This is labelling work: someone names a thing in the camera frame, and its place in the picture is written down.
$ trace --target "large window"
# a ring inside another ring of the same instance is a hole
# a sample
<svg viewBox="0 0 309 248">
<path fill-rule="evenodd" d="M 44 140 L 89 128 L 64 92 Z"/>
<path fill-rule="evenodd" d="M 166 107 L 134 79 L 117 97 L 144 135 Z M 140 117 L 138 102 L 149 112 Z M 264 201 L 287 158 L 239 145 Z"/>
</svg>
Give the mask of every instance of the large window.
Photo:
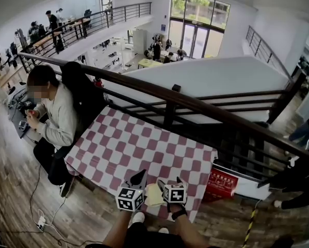
<svg viewBox="0 0 309 248">
<path fill-rule="evenodd" d="M 169 39 L 191 58 L 219 53 L 230 5 L 216 0 L 171 0 Z"/>
</svg>

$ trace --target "black hair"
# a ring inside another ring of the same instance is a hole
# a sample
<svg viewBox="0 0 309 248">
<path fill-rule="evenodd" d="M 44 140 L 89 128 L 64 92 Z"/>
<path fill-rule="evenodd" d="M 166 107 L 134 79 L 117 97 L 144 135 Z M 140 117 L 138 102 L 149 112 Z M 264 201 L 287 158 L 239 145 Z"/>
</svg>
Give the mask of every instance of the black hair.
<svg viewBox="0 0 309 248">
<path fill-rule="evenodd" d="M 28 75 L 27 86 L 45 86 L 48 82 L 58 87 L 55 71 L 49 65 L 37 65 Z"/>
</svg>

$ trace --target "smartphone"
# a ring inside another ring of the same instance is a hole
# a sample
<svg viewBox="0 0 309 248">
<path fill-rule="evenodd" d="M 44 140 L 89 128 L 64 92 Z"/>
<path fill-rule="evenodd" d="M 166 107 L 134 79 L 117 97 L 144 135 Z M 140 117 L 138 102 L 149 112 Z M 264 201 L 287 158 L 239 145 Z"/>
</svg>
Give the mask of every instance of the smartphone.
<svg viewBox="0 0 309 248">
<path fill-rule="evenodd" d="M 28 123 L 24 120 L 20 120 L 19 122 L 19 129 L 21 129 L 22 131 L 24 131 L 27 127 Z"/>
</svg>

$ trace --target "camera wearer's right arm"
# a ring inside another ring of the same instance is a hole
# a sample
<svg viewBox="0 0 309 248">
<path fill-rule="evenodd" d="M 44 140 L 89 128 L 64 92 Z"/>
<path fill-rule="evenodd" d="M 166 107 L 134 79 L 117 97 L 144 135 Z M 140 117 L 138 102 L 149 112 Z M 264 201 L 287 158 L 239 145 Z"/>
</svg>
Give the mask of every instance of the camera wearer's right arm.
<svg viewBox="0 0 309 248">
<path fill-rule="evenodd" d="M 180 205 L 170 204 L 172 213 L 180 211 Z M 175 220 L 178 235 L 182 238 L 187 248 L 208 248 L 209 245 L 202 235 L 195 229 L 186 215 L 181 215 Z"/>
</svg>

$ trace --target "checkered tablecloth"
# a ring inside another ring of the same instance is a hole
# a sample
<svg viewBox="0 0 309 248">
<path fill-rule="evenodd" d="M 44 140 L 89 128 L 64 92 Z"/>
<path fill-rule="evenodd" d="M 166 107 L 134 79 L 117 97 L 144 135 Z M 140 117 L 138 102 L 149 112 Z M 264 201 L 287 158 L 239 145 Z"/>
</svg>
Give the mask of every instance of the checkered tablecloth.
<svg viewBox="0 0 309 248">
<path fill-rule="evenodd" d="M 216 155 L 211 147 L 106 107 L 65 160 L 113 195 L 126 176 L 135 171 L 147 169 L 148 184 L 156 183 L 158 178 L 174 184 L 180 176 L 189 183 L 185 208 L 193 222 Z M 171 219 L 166 206 L 143 204 L 142 210 Z"/>
</svg>

